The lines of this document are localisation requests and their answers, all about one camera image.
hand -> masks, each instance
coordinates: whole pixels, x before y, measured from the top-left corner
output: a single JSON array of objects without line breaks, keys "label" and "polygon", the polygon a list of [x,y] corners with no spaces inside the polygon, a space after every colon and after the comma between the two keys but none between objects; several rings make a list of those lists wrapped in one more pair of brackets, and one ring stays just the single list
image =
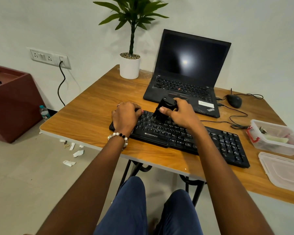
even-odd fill
[{"label": "hand", "polygon": [[115,132],[125,134],[129,137],[133,128],[137,124],[138,118],[143,114],[139,105],[133,102],[120,102],[116,110],[112,111],[112,120]]},{"label": "hand", "polygon": [[165,107],[160,107],[159,111],[167,116],[170,116],[179,126],[182,126],[192,132],[197,129],[205,128],[195,114],[192,105],[190,105],[186,100],[182,100],[180,98],[174,99],[179,107],[178,111],[172,111]]}]

laptop keyboard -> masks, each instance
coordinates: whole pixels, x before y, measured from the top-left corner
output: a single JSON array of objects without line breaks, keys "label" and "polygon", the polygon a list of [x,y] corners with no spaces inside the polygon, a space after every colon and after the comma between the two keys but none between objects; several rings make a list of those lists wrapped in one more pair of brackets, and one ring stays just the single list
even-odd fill
[{"label": "laptop keyboard", "polygon": [[212,102],[209,87],[194,86],[162,77],[157,77],[153,87],[187,94],[192,97],[197,97],[205,102]]},{"label": "laptop keyboard", "polygon": [[[130,138],[198,155],[195,141],[185,128],[179,127],[171,118],[165,123],[153,122],[152,115],[152,112],[144,111]],[[109,129],[115,130],[113,122]],[[206,127],[206,129],[228,164],[243,168],[250,167],[238,135],[210,127]]]}]

blue pants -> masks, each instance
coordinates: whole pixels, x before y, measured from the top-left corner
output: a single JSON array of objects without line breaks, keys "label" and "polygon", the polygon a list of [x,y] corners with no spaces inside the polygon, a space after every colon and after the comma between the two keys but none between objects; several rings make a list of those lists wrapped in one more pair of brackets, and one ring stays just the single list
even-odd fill
[{"label": "blue pants", "polygon": [[[148,235],[146,194],[142,180],[130,177],[122,185],[93,235]],[[202,235],[189,194],[178,189],[165,202],[154,235]]]}]

pearl bracelet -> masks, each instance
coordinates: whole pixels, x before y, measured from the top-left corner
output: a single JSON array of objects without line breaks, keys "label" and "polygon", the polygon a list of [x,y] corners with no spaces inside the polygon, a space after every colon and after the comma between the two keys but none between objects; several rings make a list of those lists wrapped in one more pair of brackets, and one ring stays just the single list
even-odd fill
[{"label": "pearl bracelet", "polygon": [[122,151],[126,148],[126,146],[128,145],[128,138],[125,136],[125,135],[123,135],[122,133],[113,133],[113,134],[110,134],[109,136],[108,136],[108,141],[109,141],[109,139],[110,138],[112,138],[113,136],[120,136],[120,137],[122,137],[122,138],[124,138],[124,140],[125,140],[125,144],[124,144],[124,146],[123,146],[123,148],[122,148]]}]

floor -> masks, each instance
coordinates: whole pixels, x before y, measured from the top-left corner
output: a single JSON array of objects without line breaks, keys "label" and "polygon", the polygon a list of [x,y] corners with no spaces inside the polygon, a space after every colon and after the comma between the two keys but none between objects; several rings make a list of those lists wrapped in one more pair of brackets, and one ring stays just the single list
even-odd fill
[{"label": "floor", "polygon": [[[13,144],[0,142],[0,235],[34,234],[63,194],[75,182],[99,151],[84,147],[82,156],[73,158],[79,150],[64,148],[63,143],[39,134],[34,126]],[[72,167],[64,160],[75,161]],[[120,158],[106,198],[102,215],[109,208],[121,181],[127,160]],[[177,174],[152,168],[139,172],[146,188],[148,218],[160,217],[163,203],[184,183]],[[193,197],[195,187],[190,186]],[[275,234],[294,234],[294,205],[250,193]],[[207,186],[204,187],[196,211],[204,234],[220,234]],[[234,225],[239,218],[233,218]]]}]

